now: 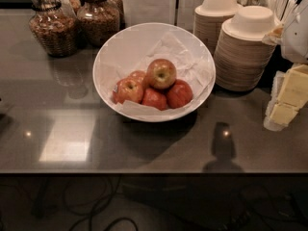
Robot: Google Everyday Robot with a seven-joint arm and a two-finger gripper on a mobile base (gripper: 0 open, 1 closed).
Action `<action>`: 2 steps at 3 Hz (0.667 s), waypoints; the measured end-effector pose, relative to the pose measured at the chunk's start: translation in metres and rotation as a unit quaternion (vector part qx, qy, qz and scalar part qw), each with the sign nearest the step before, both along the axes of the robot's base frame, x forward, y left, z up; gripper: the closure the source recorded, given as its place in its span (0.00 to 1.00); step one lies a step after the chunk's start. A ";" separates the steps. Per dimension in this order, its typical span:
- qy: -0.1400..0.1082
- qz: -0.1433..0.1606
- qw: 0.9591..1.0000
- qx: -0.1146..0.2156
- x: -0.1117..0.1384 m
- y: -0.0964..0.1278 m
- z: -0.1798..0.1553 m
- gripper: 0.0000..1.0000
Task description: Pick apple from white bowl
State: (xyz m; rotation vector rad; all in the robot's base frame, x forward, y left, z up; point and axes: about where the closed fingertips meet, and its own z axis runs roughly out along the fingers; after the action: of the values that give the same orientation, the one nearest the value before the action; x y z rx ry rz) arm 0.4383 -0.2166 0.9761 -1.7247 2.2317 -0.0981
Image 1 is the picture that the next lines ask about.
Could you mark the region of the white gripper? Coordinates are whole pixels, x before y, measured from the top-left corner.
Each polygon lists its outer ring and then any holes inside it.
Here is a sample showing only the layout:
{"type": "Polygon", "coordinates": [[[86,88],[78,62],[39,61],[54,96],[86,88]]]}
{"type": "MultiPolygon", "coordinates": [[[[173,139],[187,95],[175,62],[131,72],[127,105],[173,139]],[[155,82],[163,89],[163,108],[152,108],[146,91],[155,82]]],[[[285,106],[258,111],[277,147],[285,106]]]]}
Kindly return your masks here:
{"type": "Polygon", "coordinates": [[[276,26],[262,38],[267,45],[280,45],[281,54],[293,66],[277,71],[266,108],[264,127],[281,131],[308,102],[308,0],[301,0],[288,16],[284,28],[276,26]]]}

